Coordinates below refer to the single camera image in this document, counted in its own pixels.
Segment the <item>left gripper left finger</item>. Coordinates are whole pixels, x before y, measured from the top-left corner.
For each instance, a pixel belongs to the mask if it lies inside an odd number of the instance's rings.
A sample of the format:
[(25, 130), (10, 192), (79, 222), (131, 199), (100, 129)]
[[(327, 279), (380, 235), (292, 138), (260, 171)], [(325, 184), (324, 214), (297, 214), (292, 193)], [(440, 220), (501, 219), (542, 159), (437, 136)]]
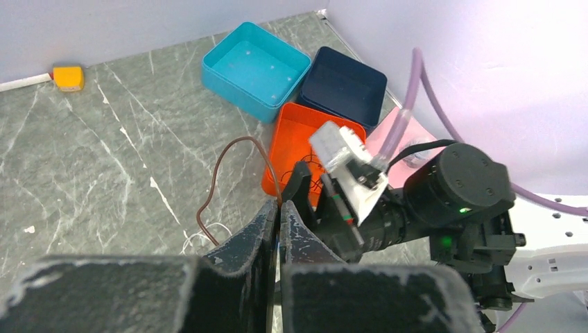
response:
[(2, 332), (269, 332), (279, 208), (203, 256), (52, 255), (1, 303)]

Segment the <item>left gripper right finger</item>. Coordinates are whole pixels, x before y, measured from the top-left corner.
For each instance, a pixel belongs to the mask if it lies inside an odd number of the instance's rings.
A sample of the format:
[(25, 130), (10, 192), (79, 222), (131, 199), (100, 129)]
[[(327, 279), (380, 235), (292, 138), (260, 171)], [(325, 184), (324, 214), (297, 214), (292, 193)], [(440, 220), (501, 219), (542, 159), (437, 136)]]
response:
[(281, 208), (285, 332), (480, 332), (469, 287), (446, 266), (348, 264)]

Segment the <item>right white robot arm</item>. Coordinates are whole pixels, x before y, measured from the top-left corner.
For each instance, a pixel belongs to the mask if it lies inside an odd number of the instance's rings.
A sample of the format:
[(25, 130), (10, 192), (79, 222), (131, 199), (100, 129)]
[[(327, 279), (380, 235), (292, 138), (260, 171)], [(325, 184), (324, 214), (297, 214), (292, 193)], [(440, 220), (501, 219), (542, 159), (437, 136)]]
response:
[(295, 165), (282, 198), (293, 202), (306, 227), (348, 263), (359, 262), (365, 253), (428, 238), (431, 259), (457, 270), (469, 285), (483, 329), (498, 332), (486, 310), (508, 311), (515, 303), (532, 301), (506, 272), (516, 251), (530, 243), (526, 233), (513, 229), (508, 213), (515, 204), (514, 187), (504, 165), (450, 139), (408, 146), (393, 162), (432, 149), (437, 155), (403, 187), (386, 187), (365, 219), (353, 210), (343, 179), (332, 173), (321, 175), (318, 204), (312, 205), (306, 161)]

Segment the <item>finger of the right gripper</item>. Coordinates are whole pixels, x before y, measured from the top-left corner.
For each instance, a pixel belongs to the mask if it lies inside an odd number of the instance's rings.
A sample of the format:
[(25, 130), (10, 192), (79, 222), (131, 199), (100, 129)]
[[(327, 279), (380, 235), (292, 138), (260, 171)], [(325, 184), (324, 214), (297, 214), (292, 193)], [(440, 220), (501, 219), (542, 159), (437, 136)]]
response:
[(309, 199), (311, 176), (310, 168), (306, 162), (296, 162), (282, 192), (283, 201), (292, 201), (303, 221), (316, 220), (315, 212)]

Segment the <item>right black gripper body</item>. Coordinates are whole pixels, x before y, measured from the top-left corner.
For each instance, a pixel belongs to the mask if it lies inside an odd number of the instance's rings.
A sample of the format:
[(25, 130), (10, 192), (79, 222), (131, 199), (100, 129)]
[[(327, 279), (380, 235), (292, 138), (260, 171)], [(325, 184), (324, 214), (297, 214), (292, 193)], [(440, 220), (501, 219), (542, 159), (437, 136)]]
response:
[(359, 262), (364, 253), (414, 240), (414, 222), (400, 188), (383, 192), (357, 232), (343, 220), (326, 191), (318, 201), (317, 218), (317, 237), (345, 262)]

